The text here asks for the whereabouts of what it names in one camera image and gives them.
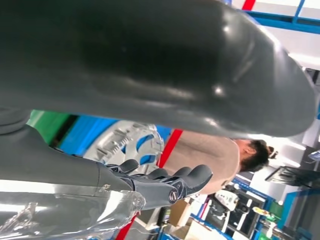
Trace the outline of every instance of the beige shirt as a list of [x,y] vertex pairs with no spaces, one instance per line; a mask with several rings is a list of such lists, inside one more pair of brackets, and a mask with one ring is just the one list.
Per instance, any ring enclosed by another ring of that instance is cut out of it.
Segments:
[[226,137],[183,131],[163,168],[172,175],[182,167],[202,164],[211,168],[213,176],[200,193],[216,193],[239,171],[239,149]]

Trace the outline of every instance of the transparent plastic part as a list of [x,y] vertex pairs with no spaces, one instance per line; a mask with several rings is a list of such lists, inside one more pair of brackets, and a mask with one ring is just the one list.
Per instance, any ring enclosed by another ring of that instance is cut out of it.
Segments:
[[135,191],[100,189],[96,196],[30,192],[10,194],[11,200],[12,197],[24,200],[34,199],[35,196],[39,201],[18,205],[12,202],[4,204],[5,201],[2,199],[0,219],[11,216],[0,223],[0,239],[108,239],[114,231],[129,223],[145,204],[145,199]]

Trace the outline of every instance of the red pillar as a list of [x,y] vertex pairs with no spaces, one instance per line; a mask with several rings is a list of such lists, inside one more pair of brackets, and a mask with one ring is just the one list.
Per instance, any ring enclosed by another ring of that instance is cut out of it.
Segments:
[[245,2],[242,6],[242,10],[251,11],[254,3],[256,3],[256,0],[245,0]]
[[[171,136],[169,138],[169,140],[168,140],[167,144],[165,146],[165,149],[161,155],[160,160],[158,160],[158,162],[157,163],[159,168],[164,167],[164,165],[167,162],[170,154],[171,154],[171,152],[174,150],[174,146],[177,144],[177,142],[179,140],[182,133],[183,131],[179,129],[175,129],[173,131]],[[125,240],[126,238],[126,235],[132,226],[132,224],[134,224],[135,218],[136,216],[133,217],[130,223],[121,229],[116,236],[115,240]]]

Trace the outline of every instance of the white plastic component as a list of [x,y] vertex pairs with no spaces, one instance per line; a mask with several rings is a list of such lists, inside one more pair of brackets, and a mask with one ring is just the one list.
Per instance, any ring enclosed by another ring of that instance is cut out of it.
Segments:
[[214,194],[214,197],[229,211],[235,210],[239,200],[235,193],[226,190],[219,190]]
[[[139,140],[147,136],[152,137],[137,149]],[[125,153],[123,153],[122,150],[125,147]],[[120,165],[129,159],[140,162],[143,156],[151,155],[155,157],[155,162],[164,147],[163,139],[153,124],[120,120],[97,138],[84,157],[103,164]],[[143,164],[138,172],[144,173],[147,168],[148,164]]]

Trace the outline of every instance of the cardboard box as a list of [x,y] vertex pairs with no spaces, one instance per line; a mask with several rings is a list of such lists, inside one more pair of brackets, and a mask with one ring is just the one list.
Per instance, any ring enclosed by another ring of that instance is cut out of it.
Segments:
[[189,202],[179,200],[171,207],[169,223],[174,227],[183,227],[190,217],[192,207]]
[[206,227],[191,217],[186,226],[180,227],[172,235],[181,240],[226,240],[215,229]]

